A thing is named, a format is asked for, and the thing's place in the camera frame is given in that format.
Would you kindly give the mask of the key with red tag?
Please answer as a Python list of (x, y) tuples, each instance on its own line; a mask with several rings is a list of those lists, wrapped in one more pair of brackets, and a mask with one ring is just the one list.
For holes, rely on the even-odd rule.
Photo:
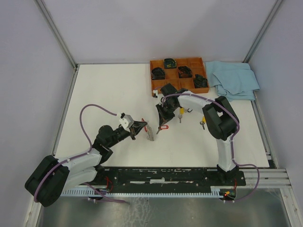
[(162, 125), (158, 127), (156, 134), (158, 134), (161, 130), (167, 130), (169, 128), (168, 125)]

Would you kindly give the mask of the metal key organizer red handle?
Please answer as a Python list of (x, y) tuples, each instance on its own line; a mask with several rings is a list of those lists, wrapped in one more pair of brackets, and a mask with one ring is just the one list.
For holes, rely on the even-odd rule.
[(148, 122), (146, 122), (146, 125), (144, 126), (144, 130), (147, 133), (147, 140), (154, 141), (154, 135), (153, 135), (153, 132), (152, 132), (152, 128), (148, 124)]

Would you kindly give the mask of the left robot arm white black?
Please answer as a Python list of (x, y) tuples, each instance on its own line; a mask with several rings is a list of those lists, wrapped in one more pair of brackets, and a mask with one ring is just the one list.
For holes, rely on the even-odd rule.
[(48, 155), (40, 162), (25, 182), (25, 189), (42, 206), (52, 205), (61, 194), (83, 183), (101, 184), (105, 173), (101, 170), (113, 154), (111, 147), (136, 135), (147, 126), (146, 121), (135, 121), (130, 115), (123, 115), (116, 129), (109, 125), (99, 128), (90, 148), (73, 157), (55, 158)]

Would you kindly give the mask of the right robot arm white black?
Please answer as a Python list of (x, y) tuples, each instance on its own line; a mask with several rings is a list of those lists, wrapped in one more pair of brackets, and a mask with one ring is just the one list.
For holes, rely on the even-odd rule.
[(153, 90), (159, 115), (158, 131), (175, 117), (175, 110), (184, 108), (199, 112), (205, 118), (207, 129), (216, 139), (218, 148), (217, 179), (223, 185), (234, 180), (239, 168), (234, 161), (233, 138), (240, 129), (239, 119), (226, 97), (215, 100), (199, 96), (182, 88), (177, 90), (168, 83)]

